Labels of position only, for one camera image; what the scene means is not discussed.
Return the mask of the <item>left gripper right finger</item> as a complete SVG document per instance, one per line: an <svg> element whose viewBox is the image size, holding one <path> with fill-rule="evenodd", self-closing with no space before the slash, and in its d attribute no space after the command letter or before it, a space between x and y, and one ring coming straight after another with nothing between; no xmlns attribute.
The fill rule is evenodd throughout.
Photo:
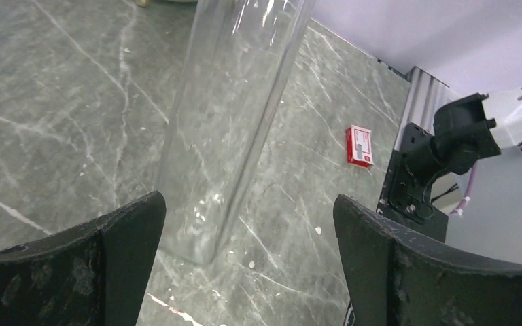
<svg viewBox="0 0 522 326"><path fill-rule="evenodd" d="M333 219L349 325L522 325L522 264L450 247L346 195Z"/></svg>

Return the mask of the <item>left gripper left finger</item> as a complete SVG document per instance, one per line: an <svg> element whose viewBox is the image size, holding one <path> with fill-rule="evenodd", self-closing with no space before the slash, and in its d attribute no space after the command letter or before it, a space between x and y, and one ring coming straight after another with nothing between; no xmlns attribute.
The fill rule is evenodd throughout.
<svg viewBox="0 0 522 326"><path fill-rule="evenodd" d="M150 192L0 251L0 325L135 325L166 211Z"/></svg>

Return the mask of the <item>clear glass bottle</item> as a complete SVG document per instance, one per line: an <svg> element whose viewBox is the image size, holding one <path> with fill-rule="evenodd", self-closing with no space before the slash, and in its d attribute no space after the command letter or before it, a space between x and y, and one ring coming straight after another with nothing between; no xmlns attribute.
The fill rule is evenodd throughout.
<svg viewBox="0 0 522 326"><path fill-rule="evenodd" d="M228 241L313 1L199 1L165 129L162 246L204 265Z"/></svg>

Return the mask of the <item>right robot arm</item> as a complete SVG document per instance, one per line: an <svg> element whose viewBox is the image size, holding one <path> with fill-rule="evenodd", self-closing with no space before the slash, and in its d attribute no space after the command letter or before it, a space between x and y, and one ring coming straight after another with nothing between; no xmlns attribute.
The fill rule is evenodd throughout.
<svg viewBox="0 0 522 326"><path fill-rule="evenodd" d="M446 244L522 264L522 86L450 102L432 131L429 157L413 153L406 166L457 176L462 196L447 213Z"/></svg>

